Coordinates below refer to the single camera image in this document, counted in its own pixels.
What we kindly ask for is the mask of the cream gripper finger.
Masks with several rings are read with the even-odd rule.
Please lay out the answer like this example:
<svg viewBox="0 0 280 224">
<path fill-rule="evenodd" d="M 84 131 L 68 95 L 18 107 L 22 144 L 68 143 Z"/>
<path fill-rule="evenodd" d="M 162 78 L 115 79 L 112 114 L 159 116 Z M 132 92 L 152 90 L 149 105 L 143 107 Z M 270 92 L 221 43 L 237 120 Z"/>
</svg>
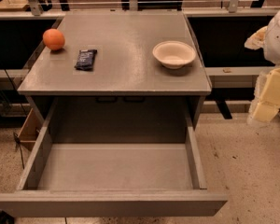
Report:
<svg viewBox="0 0 280 224">
<path fill-rule="evenodd" d="M 262 49 L 264 47 L 264 40 L 266 36 L 267 27 L 264 26 L 258 29 L 252 36 L 250 36 L 246 42 L 245 47 L 247 49 Z"/>
<path fill-rule="evenodd" d="M 254 100 L 249 107 L 247 120 L 249 123 L 269 123 L 277 115 L 279 109 L 278 105 Z"/>
</svg>

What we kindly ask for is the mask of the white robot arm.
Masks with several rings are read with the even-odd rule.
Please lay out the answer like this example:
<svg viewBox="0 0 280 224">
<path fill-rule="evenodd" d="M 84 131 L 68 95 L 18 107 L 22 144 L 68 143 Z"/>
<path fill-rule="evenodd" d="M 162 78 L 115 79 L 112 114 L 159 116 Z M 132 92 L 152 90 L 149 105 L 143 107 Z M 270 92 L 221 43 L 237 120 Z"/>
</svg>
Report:
<svg viewBox="0 0 280 224">
<path fill-rule="evenodd" d="M 246 42 L 248 49 L 263 49 L 264 58 L 274 64 L 270 72 L 261 72 L 249 108 L 247 123 L 263 126 L 280 110 L 280 10 L 267 26 L 258 29 Z"/>
</svg>

